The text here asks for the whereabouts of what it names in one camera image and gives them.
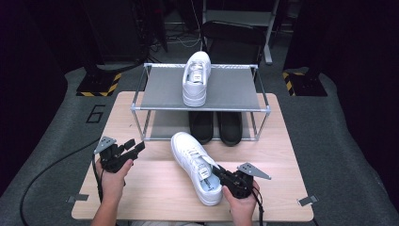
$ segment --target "yellow and black hazard tape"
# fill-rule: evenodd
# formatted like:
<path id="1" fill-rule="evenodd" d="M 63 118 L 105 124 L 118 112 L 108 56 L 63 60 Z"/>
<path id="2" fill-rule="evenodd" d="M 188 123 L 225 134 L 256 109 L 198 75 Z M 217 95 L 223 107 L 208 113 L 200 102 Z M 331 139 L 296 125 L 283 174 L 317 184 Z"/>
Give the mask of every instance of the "yellow and black hazard tape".
<path id="1" fill-rule="evenodd" d="M 122 74 L 118 73 L 115 78 L 114 81 L 112 81 L 112 85 L 109 88 L 108 91 L 106 92 L 76 92 L 76 96 L 87 96 L 87 97 L 91 97 L 91 96 L 111 96 L 115 89 L 117 88 L 118 82 L 120 81 Z"/>
<path id="2" fill-rule="evenodd" d="M 305 74 L 304 73 L 282 73 L 282 77 L 284 78 L 284 82 L 285 82 L 285 85 L 287 86 L 288 93 L 290 93 L 290 96 L 295 96 L 293 84 L 291 83 L 291 80 L 290 80 L 290 74 L 295 74 L 295 75 L 305 75 Z"/>

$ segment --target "gray carpet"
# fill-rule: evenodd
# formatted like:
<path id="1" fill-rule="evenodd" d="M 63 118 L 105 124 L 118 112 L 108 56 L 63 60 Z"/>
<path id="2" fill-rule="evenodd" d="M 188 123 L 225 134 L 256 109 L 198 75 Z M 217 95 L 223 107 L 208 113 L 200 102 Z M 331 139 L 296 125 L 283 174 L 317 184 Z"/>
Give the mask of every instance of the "gray carpet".
<path id="1" fill-rule="evenodd" d="M 289 41 L 290 35 L 279 34 L 271 50 L 274 63 L 272 66 L 263 63 L 260 72 L 265 91 L 275 93 L 279 99 L 308 193 L 320 199 L 313 205 L 319 225 L 399 225 L 398 213 L 378 175 L 367 164 L 346 129 L 331 80 L 325 75 L 320 77 L 328 97 L 289 96 L 281 75 Z M 152 56 L 165 63 L 185 63 L 200 46 L 188 48 L 177 41 L 170 43 L 168 48 L 168 53 L 159 49 L 152 52 Z M 115 69 L 122 66 L 126 65 L 105 67 Z M 141 70 L 142 67 L 137 67 L 123 73 L 110 97 L 75 96 L 85 71 L 78 69 L 66 74 L 69 89 L 62 106 L 0 199 L 0 225 L 23 225 L 19 206 L 29 183 L 61 157 L 100 137 L 118 93 L 135 90 Z M 86 123 L 95 105 L 103 115 L 98 123 Z M 73 204 L 66 200 L 79 192 L 94 148 L 95 145 L 91 145 L 55 164 L 30 187 L 24 200 L 24 216 L 29 225 L 89 225 L 88 221 L 71 217 Z M 127 225 L 127 222 L 120 222 L 120 225 Z M 311 221 L 272 222 L 267 225 L 315 224 Z"/>

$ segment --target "human hand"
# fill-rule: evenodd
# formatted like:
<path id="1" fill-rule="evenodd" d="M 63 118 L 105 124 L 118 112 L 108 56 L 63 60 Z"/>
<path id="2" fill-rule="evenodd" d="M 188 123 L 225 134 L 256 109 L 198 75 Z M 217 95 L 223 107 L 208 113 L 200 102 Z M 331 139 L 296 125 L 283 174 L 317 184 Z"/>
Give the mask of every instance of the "human hand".
<path id="1" fill-rule="evenodd" d="M 119 202 L 122 197 L 124 187 L 124 178 L 130 168 L 133 166 L 133 160 L 128 159 L 123 167 L 116 173 L 108 172 L 103 169 L 100 159 L 96 162 L 97 175 L 101 178 L 103 187 L 103 202 Z"/>
<path id="2" fill-rule="evenodd" d="M 256 188 L 255 194 L 258 196 L 259 185 L 255 180 L 253 181 L 253 187 Z M 244 199 L 236 199 L 233 197 L 228 187 L 223 186 L 222 189 L 223 195 L 230 204 L 230 213 L 234 225 L 252 225 L 252 215 L 257 203 L 255 197 L 251 194 Z"/>

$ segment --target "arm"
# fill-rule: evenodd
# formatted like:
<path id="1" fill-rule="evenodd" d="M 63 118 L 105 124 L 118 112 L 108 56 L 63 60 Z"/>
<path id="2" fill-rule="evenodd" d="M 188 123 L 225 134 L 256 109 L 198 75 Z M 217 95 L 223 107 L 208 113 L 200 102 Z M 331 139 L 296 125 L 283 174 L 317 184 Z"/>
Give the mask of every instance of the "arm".
<path id="1" fill-rule="evenodd" d="M 117 222 L 118 205 L 122 197 L 124 177 L 133 165 L 133 160 L 129 159 L 123 167 L 116 173 L 103 170 L 100 161 L 96 162 L 97 174 L 102 178 L 103 201 L 97 210 L 91 225 L 113 226 Z"/>
<path id="2" fill-rule="evenodd" d="M 259 190 L 259 185 L 256 181 L 253 181 L 253 186 Z M 255 197 L 250 195 L 244 199 L 236 199 L 226 186 L 223 186 L 223 194 L 230 204 L 230 212 L 234 225 L 252 226 L 252 215 L 256 206 Z"/>

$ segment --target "gray shelf panel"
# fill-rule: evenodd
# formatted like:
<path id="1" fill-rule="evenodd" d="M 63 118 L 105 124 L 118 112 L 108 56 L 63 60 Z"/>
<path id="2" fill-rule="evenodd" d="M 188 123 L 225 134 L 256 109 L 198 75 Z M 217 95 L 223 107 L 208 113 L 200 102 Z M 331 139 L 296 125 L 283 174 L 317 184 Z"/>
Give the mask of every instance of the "gray shelf panel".
<path id="1" fill-rule="evenodd" d="M 264 111 L 259 106 L 250 68 L 212 68 L 205 105 L 183 102 L 184 67 L 152 67 L 146 91 L 137 110 Z"/>

